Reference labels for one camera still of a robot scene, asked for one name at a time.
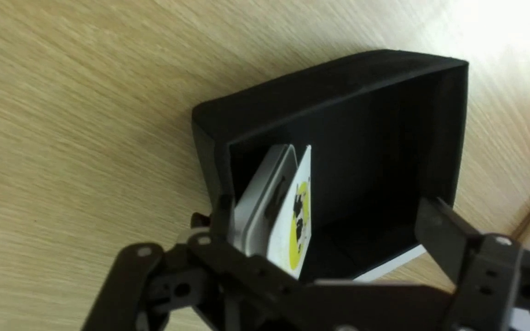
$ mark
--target wooden table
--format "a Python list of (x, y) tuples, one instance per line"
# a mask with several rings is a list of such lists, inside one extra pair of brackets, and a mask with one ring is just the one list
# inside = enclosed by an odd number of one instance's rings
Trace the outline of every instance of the wooden table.
[[(0, 0), (0, 328), (77, 328), (122, 246), (171, 246), (210, 211), (193, 104), (374, 47), (471, 62), (457, 209), (512, 233), (530, 209), (530, 1)], [(427, 257), (390, 277), (447, 286)]]

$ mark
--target card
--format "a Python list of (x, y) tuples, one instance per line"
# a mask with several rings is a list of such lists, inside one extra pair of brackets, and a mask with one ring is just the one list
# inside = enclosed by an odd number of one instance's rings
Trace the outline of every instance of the card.
[(409, 260), (420, 257), (425, 251), (427, 249), (422, 244), (418, 244), (418, 246), (396, 255), (394, 258), (385, 260), (379, 266), (357, 275), (355, 280), (364, 280), (364, 282), (376, 280), (376, 279), (383, 277), (385, 273), (388, 273), (388, 271), (407, 264)]
[(234, 207), (232, 246), (247, 255), (267, 255), (267, 244), (282, 201), (296, 172), (293, 144), (272, 144)]
[(272, 225), (267, 258), (300, 277), (311, 234), (311, 146), (307, 144)]

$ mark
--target black plastic holder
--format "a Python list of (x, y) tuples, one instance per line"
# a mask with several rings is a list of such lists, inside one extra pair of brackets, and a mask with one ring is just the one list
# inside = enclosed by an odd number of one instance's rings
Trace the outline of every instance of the black plastic holder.
[(366, 51), (193, 108), (214, 207), (239, 198), (274, 143), (313, 144), (304, 279), (353, 277), (416, 246), (422, 196), (455, 200), (468, 62)]

